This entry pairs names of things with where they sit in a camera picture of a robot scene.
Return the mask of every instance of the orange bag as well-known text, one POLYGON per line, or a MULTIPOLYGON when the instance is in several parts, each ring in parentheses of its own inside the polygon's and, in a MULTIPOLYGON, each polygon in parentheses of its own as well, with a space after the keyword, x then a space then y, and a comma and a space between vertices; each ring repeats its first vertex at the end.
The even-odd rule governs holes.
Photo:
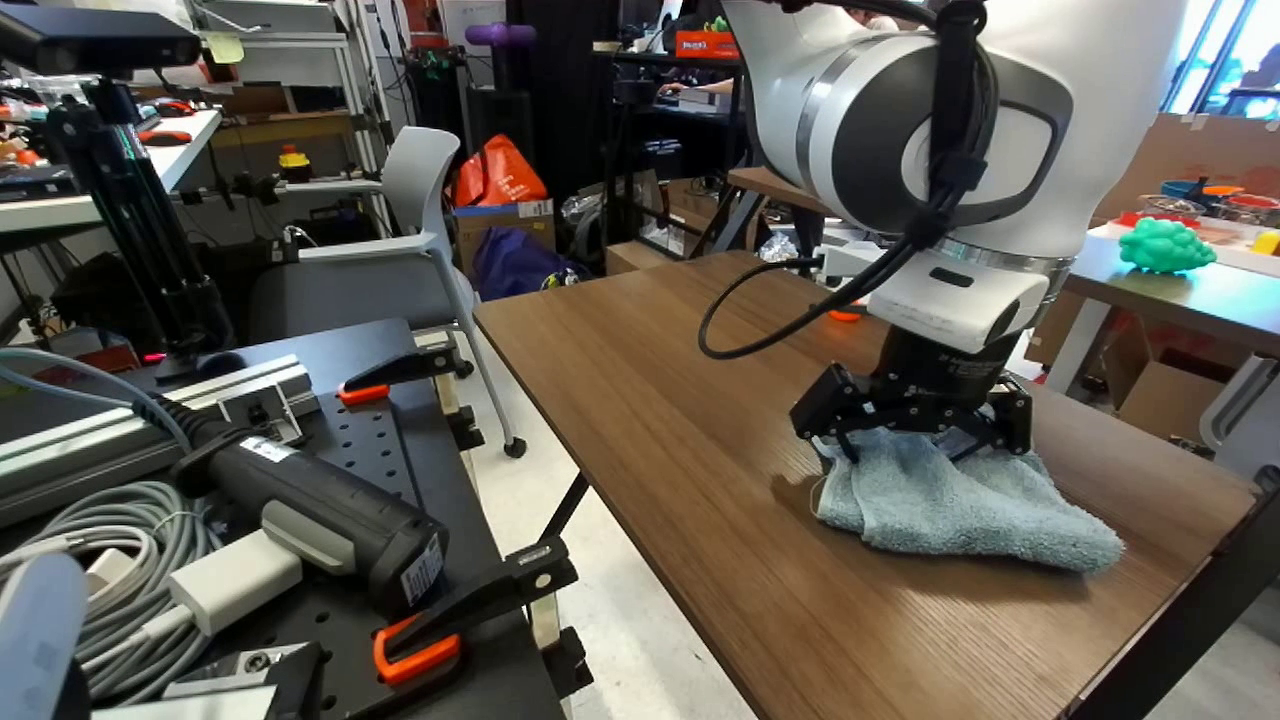
POLYGON ((450 174, 450 208, 495 208, 523 198, 546 198, 546 184, 535 174, 511 137, 490 137, 450 174))

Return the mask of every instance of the chair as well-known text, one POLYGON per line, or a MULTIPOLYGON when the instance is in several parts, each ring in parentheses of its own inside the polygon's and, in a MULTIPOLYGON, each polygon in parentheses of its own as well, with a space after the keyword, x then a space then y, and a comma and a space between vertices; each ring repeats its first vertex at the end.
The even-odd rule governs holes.
POLYGON ((460 327, 495 409, 503 450, 523 457, 506 409, 475 344, 475 291, 450 268, 438 189, 460 138, 438 129, 400 129, 380 181, 319 181, 291 193, 380 193, 400 235, 302 248, 295 263, 266 268, 248 300, 252 334, 291 334, 402 314, 412 327, 460 327))

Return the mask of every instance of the black strap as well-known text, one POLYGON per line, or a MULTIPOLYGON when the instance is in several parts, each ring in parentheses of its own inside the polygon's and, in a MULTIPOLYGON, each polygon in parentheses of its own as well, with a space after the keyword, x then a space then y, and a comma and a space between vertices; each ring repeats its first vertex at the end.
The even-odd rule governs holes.
POLYGON ((927 138, 927 198, 909 219, 909 242, 932 248, 951 222, 959 195, 989 170, 989 143, 1001 111, 997 69, 981 48, 989 24, 985 0, 951 0, 937 15, 932 71, 932 138, 927 138))

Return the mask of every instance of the green object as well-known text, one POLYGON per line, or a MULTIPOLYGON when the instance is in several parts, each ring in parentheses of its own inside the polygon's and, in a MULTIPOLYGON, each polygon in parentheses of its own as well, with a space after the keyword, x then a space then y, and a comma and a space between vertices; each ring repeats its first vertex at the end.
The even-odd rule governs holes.
POLYGON ((1152 276, 1189 276, 1211 263, 1217 252, 1189 222, 1142 215, 1119 235, 1119 259, 1152 276))

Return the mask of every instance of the light blue cloth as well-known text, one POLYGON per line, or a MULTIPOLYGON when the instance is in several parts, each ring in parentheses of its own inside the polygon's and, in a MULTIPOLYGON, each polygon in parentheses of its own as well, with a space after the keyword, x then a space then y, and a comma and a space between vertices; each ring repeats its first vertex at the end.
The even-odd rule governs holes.
POLYGON ((904 556, 1013 556, 1063 571, 1103 571, 1123 541, 1067 502, 1035 457, 997 447, 951 465, 932 437, 848 432, 854 461, 837 440, 817 440, 831 465, 817 521, 904 556))

